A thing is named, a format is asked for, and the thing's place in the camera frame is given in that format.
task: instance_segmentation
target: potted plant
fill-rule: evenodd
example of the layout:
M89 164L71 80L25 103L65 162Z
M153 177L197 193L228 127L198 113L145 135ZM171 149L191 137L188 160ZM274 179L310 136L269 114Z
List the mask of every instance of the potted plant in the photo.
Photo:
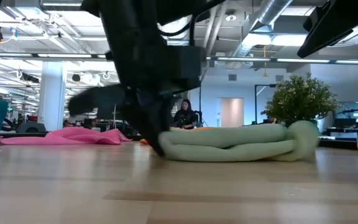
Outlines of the potted plant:
M300 120L316 124L317 119L339 108L335 97L330 86L311 78L311 73L306 77L291 75L289 80L277 84L273 99L267 102L261 114L284 121L286 126Z

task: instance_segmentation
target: pink fabric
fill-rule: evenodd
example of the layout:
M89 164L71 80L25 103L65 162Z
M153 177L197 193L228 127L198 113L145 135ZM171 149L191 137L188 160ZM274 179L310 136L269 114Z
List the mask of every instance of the pink fabric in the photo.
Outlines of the pink fabric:
M93 131L86 128L63 128L49 132L43 137L17 137L2 138L1 144L7 145L71 145L71 144L121 144L124 141L131 141L126 138L118 129L105 131Z

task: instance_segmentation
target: white column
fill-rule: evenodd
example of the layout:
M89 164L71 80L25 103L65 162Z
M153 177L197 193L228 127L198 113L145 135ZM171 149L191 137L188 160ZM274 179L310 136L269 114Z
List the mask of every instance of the white column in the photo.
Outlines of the white column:
M38 122L47 131L63 127L66 79L64 62L43 62Z

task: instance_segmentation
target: wooden surface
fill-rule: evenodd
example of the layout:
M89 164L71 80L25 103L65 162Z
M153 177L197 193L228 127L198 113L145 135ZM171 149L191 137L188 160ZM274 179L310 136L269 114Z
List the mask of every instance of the wooden surface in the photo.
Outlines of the wooden surface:
M358 224L358 152L189 163L121 146L0 146L0 224Z

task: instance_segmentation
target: green cloth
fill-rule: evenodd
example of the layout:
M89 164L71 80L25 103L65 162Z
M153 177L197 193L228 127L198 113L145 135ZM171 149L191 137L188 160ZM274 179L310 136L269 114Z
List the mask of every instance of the green cloth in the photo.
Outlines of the green cloth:
M167 159L194 162L295 161L314 153L318 130L309 121L243 128L169 131L159 136Z

